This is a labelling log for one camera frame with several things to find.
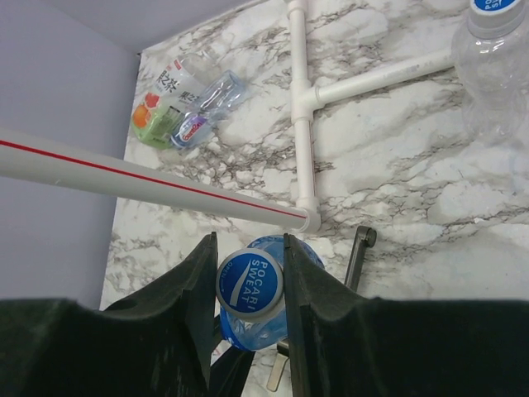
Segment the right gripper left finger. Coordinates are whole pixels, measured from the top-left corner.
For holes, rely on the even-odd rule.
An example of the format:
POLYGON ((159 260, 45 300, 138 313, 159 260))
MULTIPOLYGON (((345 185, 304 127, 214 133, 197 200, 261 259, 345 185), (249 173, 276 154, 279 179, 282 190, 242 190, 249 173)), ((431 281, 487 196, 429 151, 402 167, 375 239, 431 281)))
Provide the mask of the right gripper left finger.
POLYGON ((204 396, 217 237, 105 310, 70 299, 1 303, 4 396, 204 396))

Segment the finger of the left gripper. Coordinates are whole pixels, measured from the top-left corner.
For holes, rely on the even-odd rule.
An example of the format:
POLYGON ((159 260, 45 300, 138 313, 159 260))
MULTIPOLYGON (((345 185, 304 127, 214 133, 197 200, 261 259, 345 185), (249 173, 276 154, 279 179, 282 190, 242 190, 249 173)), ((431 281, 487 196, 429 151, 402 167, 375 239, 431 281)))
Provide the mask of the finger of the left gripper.
POLYGON ((242 396, 255 352, 230 347, 211 365, 209 396, 242 396))

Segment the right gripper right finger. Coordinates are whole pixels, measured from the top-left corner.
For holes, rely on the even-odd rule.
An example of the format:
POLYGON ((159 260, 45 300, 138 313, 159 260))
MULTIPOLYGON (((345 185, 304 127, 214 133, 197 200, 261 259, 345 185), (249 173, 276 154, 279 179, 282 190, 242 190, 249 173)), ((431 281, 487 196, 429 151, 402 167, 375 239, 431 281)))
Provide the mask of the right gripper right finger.
POLYGON ((284 238, 296 396, 525 396, 528 304, 367 299, 284 238))

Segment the blue label plastic bottle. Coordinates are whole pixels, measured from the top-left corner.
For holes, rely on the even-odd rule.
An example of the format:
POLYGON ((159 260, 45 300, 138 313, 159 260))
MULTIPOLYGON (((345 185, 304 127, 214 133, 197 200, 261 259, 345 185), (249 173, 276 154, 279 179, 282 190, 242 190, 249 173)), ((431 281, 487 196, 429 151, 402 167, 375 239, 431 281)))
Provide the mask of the blue label plastic bottle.
MULTIPOLYGON (((269 253, 284 273, 284 238, 268 235, 255 239, 245 248, 257 248, 269 253)), ((276 317, 263 323, 248 323, 232 316, 220 305, 220 325, 224 339, 243 351, 258 351, 283 341, 288 336, 286 305, 276 317)))

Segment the blue white bottle cap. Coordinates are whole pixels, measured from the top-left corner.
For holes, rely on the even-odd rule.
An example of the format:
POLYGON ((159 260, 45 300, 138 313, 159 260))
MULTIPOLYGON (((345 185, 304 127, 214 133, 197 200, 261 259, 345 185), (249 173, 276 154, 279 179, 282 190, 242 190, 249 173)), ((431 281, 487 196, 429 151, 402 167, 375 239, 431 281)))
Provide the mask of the blue white bottle cap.
POLYGON ((267 322, 285 309, 283 269, 261 249, 235 251, 219 266, 216 295, 232 316, 248 323, 267 322))

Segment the purple label plastic bottle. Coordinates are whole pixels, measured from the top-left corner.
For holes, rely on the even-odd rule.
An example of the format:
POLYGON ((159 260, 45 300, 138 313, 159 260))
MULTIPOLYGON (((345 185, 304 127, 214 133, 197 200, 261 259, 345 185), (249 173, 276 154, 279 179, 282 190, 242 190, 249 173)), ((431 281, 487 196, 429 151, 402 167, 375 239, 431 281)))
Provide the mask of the purple label plastic bottle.
POLYGON ((192 102, 183 122, 170 137, 179 151, 190 150, 206 139, 217 124, 226 119, 245 97, 245 83, 231 70, 213 81, 192 102))

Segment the clear plastic bottle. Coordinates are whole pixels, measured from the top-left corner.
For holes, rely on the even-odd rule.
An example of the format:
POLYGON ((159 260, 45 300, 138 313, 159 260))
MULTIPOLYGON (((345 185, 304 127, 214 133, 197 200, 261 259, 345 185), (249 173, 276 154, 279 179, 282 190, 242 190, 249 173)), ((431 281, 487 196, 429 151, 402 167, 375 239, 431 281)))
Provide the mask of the clear plastic bottle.
POLYGON ((527 118, 527 50, 527 17, 503 36, 484 38, 469 19, 456 30, 451 54, 466 91, 464 125, 473 138, 489 145, 506 141, 527 118))

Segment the blue Pocari Sweat cap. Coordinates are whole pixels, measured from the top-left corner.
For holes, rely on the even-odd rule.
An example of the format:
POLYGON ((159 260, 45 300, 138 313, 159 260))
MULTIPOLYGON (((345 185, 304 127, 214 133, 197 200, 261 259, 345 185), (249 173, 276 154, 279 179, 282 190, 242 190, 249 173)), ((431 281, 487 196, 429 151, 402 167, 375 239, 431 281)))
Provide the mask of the blue Pocari Sweat cap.
POLYGON ((478 38, 496 38, 514 31, 526 12, 523 0, 473 0, 469 2, 467 25, 478 38))

